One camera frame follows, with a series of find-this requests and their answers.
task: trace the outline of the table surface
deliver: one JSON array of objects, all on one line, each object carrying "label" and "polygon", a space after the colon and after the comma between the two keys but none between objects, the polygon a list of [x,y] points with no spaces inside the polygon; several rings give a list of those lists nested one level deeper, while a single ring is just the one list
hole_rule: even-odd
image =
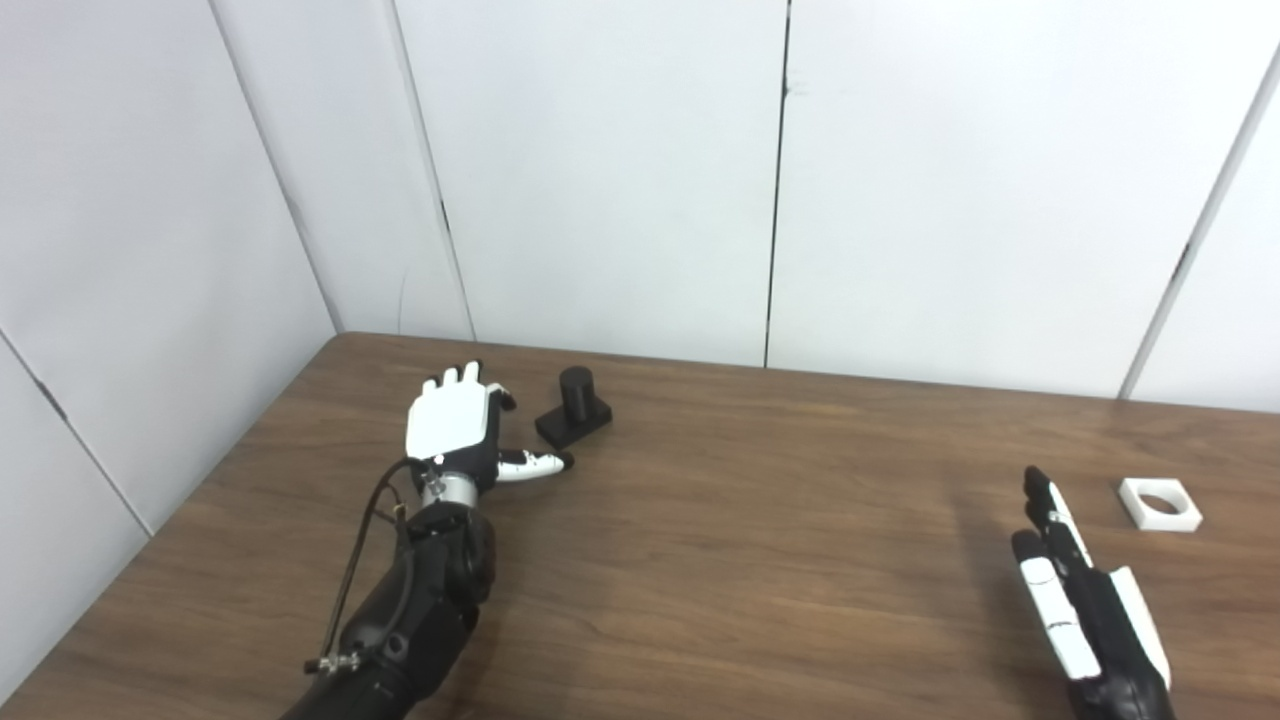
[{"label": "table surface", "polygon": [[[413,717],[1068,720],[1009,550],[1027,464],[1100,566],[1134,568],[1181,717],[1280,716],[1280,416],[369,334],[315,357],[0,716],[278,717],[410,402],[471,357],[522,402],[506,446],[541,447],[572,364],[614,423],[485,496],[498,583]],[[1181,478],[1199,532],[1135,530],[1126,475]]]}]

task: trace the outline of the black fingertip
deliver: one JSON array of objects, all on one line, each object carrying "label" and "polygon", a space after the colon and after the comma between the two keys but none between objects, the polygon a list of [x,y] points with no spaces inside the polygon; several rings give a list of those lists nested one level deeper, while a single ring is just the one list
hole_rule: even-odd
[{"label": "black fingertip", "polygon": [[1050,480],[1048,475],[1046,475],[1044,471],[1036,465],[1028,465],[1023,478],[1023,489],[1027,492],[1027,497],[1034,497],[1034,495],[1038,495],[1039,492],[1047,492],[1048,484],[1053,482]]},{"label": "black fingertip", "polygon": [[1036,530],[1018,530],[1010,538],[1010,542],[1014,546],[1014,557],[1019,562],[1025,562],[1034,557],[1048,557],[1048,548],[1044,547],[1044,542],[1039,539],[1039,534]]}]

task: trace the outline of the prosthetic hand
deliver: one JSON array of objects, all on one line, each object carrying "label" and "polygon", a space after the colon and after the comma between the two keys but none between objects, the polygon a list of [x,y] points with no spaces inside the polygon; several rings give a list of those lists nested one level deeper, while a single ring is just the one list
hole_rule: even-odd
[{"label": "prosthetic hand", "polygon": [[1027,516],[1014,556],[1069,680],[1079,720],[1175,720],[1169,660],[1133,571],[1093,568],[1057,487],[1027,469]]},{"label": "prosthetic hand", "polygon": [[[516,407],[499,384],[480,384],[480,363],[449,368],[422,384],[408,413],[407,457],[383,475],[365,507],[356,547],[321,644],[303,669],[311,689],[282,720],[401,720],[430,697],[453,667],[480,619],[494,580],[494,533],[476,510],[498,482],[552,475],[567,454],[498,450],[502,410]],[[334,633],[370,519],[390,479],[412,471],[422,509],[406,519],[396,496],[396,553],[387,575]]]}]

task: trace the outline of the black peg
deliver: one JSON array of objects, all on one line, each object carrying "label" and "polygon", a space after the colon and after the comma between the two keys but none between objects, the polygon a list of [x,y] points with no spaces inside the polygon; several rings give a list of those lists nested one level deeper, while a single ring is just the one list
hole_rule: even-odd
[{"label": "black peg", "polygon": [[613,420],[613,409],[595,396],[591,370],[575,365],[561,373],[563,405],[539,418],[534,427],[556,450],[591,434]]}]

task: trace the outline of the circular hole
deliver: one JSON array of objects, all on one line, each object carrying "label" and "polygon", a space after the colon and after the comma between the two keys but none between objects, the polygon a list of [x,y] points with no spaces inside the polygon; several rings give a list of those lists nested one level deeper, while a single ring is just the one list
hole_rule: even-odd
[{"label": "circular hole", "polygon": [[1178,507],[1175,507],[1172,502],[1169,502],[1162,497],[1156,497],[1153,495],[1139,495],[1138,497],[1142,498],[1142,502],[1147,507],[1151,507],[1156,512],[1164,512],[1165,515],[1178,515],[1179,512]]}]

